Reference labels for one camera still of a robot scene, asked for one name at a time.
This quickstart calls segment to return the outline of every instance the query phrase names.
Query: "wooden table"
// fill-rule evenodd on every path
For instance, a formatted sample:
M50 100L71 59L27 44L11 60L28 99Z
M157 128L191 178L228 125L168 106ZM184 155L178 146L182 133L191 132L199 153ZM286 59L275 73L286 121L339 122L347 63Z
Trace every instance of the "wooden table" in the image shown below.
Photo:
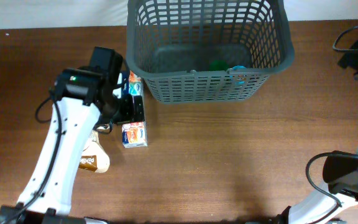
M110 220L213 221L274 216L312 187L315 154L358 146L358 82L331 49L358 21L291 22L296 59L241 103L162 105L146 93L149 147L101 137L111 167L77 173L70 215ZM341 46L358 39L350 33ZM125 27L0 30L0 206L29 181L48 125L34 111L66 67L99 45L126 52ZM45 108L42 116L49 117ZM312 167L321 180L323 160ZM358 206L340 217L358 223Z

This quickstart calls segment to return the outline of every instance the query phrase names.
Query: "green object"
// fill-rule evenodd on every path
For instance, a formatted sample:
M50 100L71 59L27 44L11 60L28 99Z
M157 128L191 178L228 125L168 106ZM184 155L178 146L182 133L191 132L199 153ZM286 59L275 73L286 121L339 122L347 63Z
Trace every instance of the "green object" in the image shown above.
M209 71L226 71L229 65L223 60L215 60L209 65Z

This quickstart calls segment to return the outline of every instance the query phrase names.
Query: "gray plastic basket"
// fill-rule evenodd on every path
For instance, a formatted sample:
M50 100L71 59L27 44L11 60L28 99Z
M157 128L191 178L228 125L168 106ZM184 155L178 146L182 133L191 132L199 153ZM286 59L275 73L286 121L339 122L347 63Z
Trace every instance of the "gray plastic basket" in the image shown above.
M128 12L128 66L162 103L247 99L295 56L283 0L129 0ZM210 72L217 61L230 69Z

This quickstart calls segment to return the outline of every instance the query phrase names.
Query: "white wall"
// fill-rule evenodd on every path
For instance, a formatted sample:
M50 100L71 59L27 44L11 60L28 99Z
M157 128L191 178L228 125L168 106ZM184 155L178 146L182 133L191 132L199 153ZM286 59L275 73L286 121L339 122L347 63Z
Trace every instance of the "white wall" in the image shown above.
M0 0L0 29L126 25L128 0ZM358 0L285 0L291 21L358 19Z

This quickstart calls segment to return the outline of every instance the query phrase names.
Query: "snack package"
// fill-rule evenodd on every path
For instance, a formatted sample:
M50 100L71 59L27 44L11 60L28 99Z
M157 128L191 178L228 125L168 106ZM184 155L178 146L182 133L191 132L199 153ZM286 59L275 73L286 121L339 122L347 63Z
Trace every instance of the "snack package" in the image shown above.
M123 124L122 143L125 148L147 146L146 123Z
M141 96L144 105L142 78L130 72L122 94ZM146 122L135 122L122 125L122 144L125 148L147 146Z
M127 83L124 85L122 94L131 94L132 96L143 96L143 82L142 78L130 72Z
M103 173L109 169L109 166L110 158L99 143L99 134L92 131L82 152L79 168Z

